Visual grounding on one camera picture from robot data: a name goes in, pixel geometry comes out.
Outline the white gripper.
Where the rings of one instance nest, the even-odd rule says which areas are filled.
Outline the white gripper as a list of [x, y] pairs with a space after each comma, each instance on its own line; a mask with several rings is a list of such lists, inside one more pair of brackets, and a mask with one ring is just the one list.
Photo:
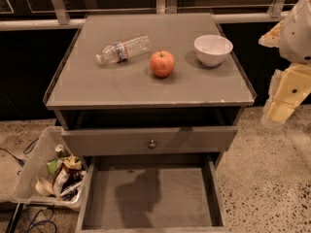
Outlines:
[[272, 75], [261, 121], [285, 123], [311, 93], [311, 0], [298, 0], [284, 21], [259, 38], [259, 44], [278, 48], [292, 63]]

